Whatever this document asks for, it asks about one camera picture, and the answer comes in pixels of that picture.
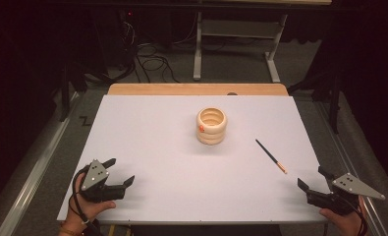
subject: black pen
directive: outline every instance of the black pen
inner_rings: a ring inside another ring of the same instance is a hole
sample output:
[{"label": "black pen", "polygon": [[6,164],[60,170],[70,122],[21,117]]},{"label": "black pen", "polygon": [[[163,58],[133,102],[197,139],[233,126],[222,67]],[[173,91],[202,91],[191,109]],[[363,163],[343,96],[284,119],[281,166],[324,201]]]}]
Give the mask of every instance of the black pen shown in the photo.
[{"label": "black pen", "polygon": [[270,156],[270,158],[277,164],[277,166],[279,166],[279,168],[285,174],[287,174],[288,172],[286,172],[285,167],[279,161],[277,161],[277,159],[266,149],[266,147],[264,147],[258,140],[255,140],[255,141],[261,146],[261,148],[263,148],[263,150]]}]

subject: white tabletop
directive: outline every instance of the white tabletop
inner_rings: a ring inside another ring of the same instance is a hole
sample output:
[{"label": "white tabletop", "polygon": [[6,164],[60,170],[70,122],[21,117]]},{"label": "white tabletop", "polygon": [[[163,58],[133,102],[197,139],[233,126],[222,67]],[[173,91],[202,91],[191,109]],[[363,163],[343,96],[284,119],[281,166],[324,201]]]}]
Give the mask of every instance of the white tabletop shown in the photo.
[{"label": "white tabletop", "polygon": [[[225,140],[200,143],[195,117],[204,107],[228,118]],[[281,162],[284,174],[255,142]],[[116,158],[107,185],[136,175],[104,223],[250,224],[321,222],[297,186],[329,190],[294,99],[289,96],[106,95],[77,171]],[[58,215],[66,217],[69,191]]]}]

